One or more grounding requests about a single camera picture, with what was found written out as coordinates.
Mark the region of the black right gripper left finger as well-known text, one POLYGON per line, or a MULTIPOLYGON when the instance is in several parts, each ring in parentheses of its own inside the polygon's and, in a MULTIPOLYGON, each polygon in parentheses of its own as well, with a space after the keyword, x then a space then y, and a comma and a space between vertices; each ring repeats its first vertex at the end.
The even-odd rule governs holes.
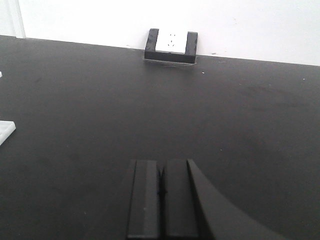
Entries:
POLYGON ((159 171, 154 160, 136 162, 126 237, 160 238, 159 171))

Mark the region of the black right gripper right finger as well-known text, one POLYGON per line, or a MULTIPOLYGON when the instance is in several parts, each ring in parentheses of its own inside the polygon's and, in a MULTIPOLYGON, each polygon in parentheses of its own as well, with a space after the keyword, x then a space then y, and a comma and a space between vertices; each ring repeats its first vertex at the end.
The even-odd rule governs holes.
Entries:
POLYGON ((283 240, 224 197, 192 159, 163 170, 166 240, 283 240))

